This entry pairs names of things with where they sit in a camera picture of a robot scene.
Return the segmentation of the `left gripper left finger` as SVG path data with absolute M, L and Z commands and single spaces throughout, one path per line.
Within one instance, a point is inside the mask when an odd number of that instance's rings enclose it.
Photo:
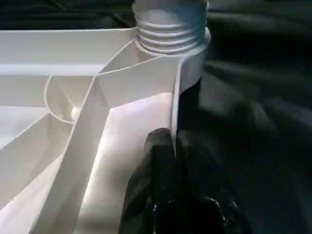
M 176 234 L 178 179 L 170 130 L 150 132 L 144 153 L 127 184 L 118 233 Z

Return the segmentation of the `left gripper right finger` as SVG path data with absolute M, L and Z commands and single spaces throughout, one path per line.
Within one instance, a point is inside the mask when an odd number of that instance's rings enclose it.
M 199 134 L 181 131 L 176 156 L 189 234 L 250 234 L 252 227 L 226 176 Z

